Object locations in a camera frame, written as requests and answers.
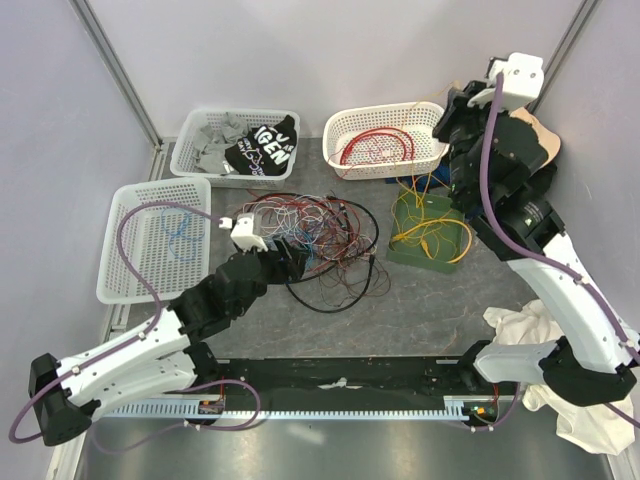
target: gray floor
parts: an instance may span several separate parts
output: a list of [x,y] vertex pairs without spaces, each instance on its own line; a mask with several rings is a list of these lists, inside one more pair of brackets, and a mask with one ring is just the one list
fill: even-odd
[[[589,455],[554,435],[555,417],[548,408],[521,408],[495,432],[478,434],[399,421],[179,429],[115,457],[91,448],[76,480],[611,480],[604,455]],[[168,424],[105,419],[96,435],[117,449]]]
[[[385,260],[391,232],[391,204],[397,185],[383,180],[339,179],[322,157],[320,139],[303,139],[285,191],[336,196],[362,203],[380,223],[378,258],[389,271],[391,291],[365,298],[337,315],[314,313],[283,287],[271,287],[230,329],[209,341],[218,357],[294,357],[461,354],[476,340],[490,339],[482,314],[487,307],[520,310],[534,298],[529,287],[477,239],[453,274]],[[166,177],[170,177],[167,166]],[[252,197],[245,190],[214,188],[212,211],[230,215]],[[226,232],[212,232],[211,271],[233,253]],[[317,284],[297,288],[317,297]],[[153,313],[151,305],[131,309],[130,325]]]
[[[381,225],[379,259],[392,279],[384,298],[365,298],[337,315],[313,313],[271,287],[232,328],[210,341],[217,357],[461,354],[493,336],[482,313],[518,310],[528,286],[478,241],[451,275],[384,259],[396,185],[348,182],[327,167],[320,140],[302,140],[285,191],[337,196],[370,208]],[[213,212],[231,214],[251,196],[213,189]],[[212,235],[211,271],[232,253],[227,234]],[[313,295],[315,286],[301,290]],[[131,308],[130,325],[151,316]],[[604,456],[589,455],[555,435],[556,414],[520,407],[497,432],[471,435],[435,422],[270,421],[237,433],[178,430],[116,457],[88,447],[79,480],[164,479],[610,479]],[[111,448],[129,445],[166,422],[106,419],[97,435]]]

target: white wall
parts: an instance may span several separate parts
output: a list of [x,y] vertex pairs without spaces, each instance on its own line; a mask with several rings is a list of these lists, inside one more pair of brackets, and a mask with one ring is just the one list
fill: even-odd
[[[602,2],[537,112],[562,137],[551,200],[581,260],[640,329],[640,4]],[[636,376],[640,371],[635,369]],[[640,418],[640,388],[634,391]],[[632,448],[640,471],[640,444]]]
[[415,101],[491,56],[552,54],[579,0],[90,0],[154,124],[283,108],[322,136],[346,108]]
[[[143,179],[151,147],[66,1],[5,2],[0,65],[0,476],[39,480],[52,450],[10,444],[9,424],[33,358],[98,340],[111,196]],[[30,414],[20,432],[35,431]]]

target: white laundry basket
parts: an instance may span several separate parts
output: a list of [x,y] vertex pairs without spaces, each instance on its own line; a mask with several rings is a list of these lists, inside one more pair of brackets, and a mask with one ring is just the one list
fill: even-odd
[[[432,137],[444,109],[430,102],[398,103],[376,107],[343,110],[333,115],[324,127],[322,151],[325,161],[345,180],[403,177],[435,170],[448,145]],[[413,138],[413,161],[398,161],[393,149],[399,146],[393,139],[381,138],[377,152],[354,148],[347,165],[340,165],[340,156],[346,145],[359,133],[373,128],[395,127]]]
[[273,126],[284,120],[287,115],[291,115],[295,120],[295,130],[298,135],[298,143],[300,143],[300,117],[295,112],[286,110],[199,108],[189,113],[187,120],[180,129],[180,135],[171,155],[171,163],[169,165],[171,173],[178,177],[206,178],[213,187],[281,190],[284,187],[284,181],[291,175],[293,165],[296,162],[297,146],[289,157],[285,173],[278,176],[216,175],[202,172],[196,167],[195,149],[193,148],[193,138],[196,132],[206,125],[211,125],[215,130],[219,130],[220,121],[226,112],[235,113],[237,116],[246,119],[249,128],[261,127],[262,125]]
[[[113,196],[102,245],[96,294],[106,304],[151,302],[153,298],[118,254],[116,233],[133,208],[155,201],[177,202],[211,213],[211,185],[203,178],[176,178],[120,188]],[[209,273],[211,226],[185,210],[151,207],[136,213],[122,238],[127,258],[161,300],[177,297]]]

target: tangled wire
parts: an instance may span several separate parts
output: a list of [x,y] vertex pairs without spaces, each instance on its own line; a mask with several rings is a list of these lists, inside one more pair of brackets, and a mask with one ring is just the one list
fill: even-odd
[[[317,279],[320,301],[331,310],[310,305],[291,285],[286,285],[305,307],[319,313],[337,313],[352,307],[364,296],[381,296],[391,288],[387,271],[375,257],[380,234],[378,223],[362,205],[335,196],[270,193],[245,204],[242,210],[257,214],[261,235],[268,244],[282,238],[291,246],[309,252],[307,275],[296,283]],[[354,278],[359,276],[358,265],[363,264],[368,265],[366,276]],[[339,286],[345,292],[344,297],[328,300],[327,290]]]

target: white towel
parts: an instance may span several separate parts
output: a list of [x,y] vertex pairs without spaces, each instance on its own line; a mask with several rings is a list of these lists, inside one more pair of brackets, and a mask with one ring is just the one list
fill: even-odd
[[[484,319],[496,329],[493,341],[502,345],[543,343],[562,336],[562,330],[540,300],[529,302],[520,313],[487,308]],[[530,385],[522,403],[531,411],[549,405],[558,412],[557,435],[589,453],[618,455],[635,440],[634,427],[604,405],[576,407],[546,385]],[[633,416],[629,397],[614,405]]]

